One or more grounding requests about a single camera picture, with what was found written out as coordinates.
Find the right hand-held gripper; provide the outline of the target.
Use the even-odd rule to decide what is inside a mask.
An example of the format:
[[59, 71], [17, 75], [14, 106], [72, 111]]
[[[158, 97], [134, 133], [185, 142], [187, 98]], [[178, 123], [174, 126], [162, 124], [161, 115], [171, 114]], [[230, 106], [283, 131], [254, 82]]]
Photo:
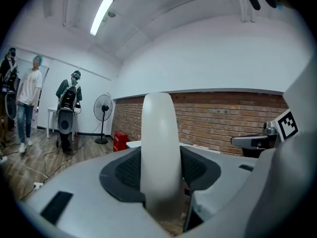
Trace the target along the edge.
[[261, 134], [232, 137], [231, 144], [242, 148], [244, 157], [258, 158], [261, 152], [276, 148], [297, 132], [295, 119], [287, 109], [274, 120], [264, 122]]

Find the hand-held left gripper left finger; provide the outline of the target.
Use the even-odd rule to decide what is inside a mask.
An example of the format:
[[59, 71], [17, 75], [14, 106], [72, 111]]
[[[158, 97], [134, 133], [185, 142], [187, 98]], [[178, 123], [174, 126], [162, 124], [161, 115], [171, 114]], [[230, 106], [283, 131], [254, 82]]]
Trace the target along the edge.
[[[169, 235], [141, 203], [123, 203], [102, 187], [99, 174], [123, 150], [72, 165], [51, 179], [24, 203], [27, 219], [49, 238], [167, 238]], [[41, 212], [59, 192], [72, 194], [55, 225]]]

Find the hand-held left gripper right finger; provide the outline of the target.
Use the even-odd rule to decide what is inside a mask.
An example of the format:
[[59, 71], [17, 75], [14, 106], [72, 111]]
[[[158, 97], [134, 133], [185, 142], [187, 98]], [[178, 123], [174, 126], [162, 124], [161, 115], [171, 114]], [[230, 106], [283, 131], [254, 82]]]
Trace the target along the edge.
[[227, 205], [245, 183], [257, 159], [180, 146], [182, 173], [190, 190], [187, 221], [206, 221]]

